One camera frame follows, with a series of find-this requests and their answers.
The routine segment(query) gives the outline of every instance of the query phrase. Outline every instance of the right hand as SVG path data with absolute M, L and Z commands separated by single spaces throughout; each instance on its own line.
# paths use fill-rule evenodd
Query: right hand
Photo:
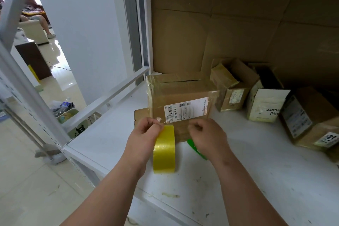
M 213 119 L 192 119 L 189 121 L 188 130 L 198 151 L 213 165 L 227 162 L 225 159 L 232 157 L 227 135 Z

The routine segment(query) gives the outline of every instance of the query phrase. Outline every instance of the green plastic object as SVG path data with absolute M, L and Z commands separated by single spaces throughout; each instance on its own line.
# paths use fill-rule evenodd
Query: green plastic object
M 188 139 L 188 140 L 187 140 L 187 143 L 193 148 L 194 151 L 196 151 L 196 152 L 198 153 L 198 155 L 200 155 L 202 158 L 204 158 L 205 160 L 207 160 L 207 158 L 206 158 L 202 153 L 200 153 L 200 152 L 197 150 L 197 147 L 195 146 L 193 140 Z

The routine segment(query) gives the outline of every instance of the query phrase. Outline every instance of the yellow strip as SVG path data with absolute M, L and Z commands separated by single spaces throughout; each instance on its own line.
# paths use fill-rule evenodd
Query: yellow strip
M 153 151 L 153 172 L 173 173 L 175 171 L 174 126 L 165 125 L 159 134 Z

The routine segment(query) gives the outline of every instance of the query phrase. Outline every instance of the shipping label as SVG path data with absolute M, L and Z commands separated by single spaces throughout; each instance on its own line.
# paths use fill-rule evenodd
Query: shipping label
M 243 89 L 236 89 L 236 90 L 234 90 L 232 92 L 231 97 L 230 97 L 229 104 L 240 103 L 243 93 L 244 93 Z
M 314 144 L 316 146 L 329 148 L 329 147 L 334 146 L 338 142 L 339 142 L 339 134 L 333 133 L 333 132 L 329 132 L 329 133 L 325 134 L 323 137 L 321 137 Z
M 164 106 L 166 122 L 183 121 L 207 114 L 209 98 L 190 100 L 182 103 Z
M 293 138 L 298 137 L 312 125 L 312 121 L 293 95 L 281 112 Z

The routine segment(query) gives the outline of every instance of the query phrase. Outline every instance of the yellow tape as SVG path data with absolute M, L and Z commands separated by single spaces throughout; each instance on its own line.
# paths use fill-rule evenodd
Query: yellow tape
M 159 134 L 153 150 L 153 172 L 173 173 L 175 171 L 174 126 L 165 125 Z

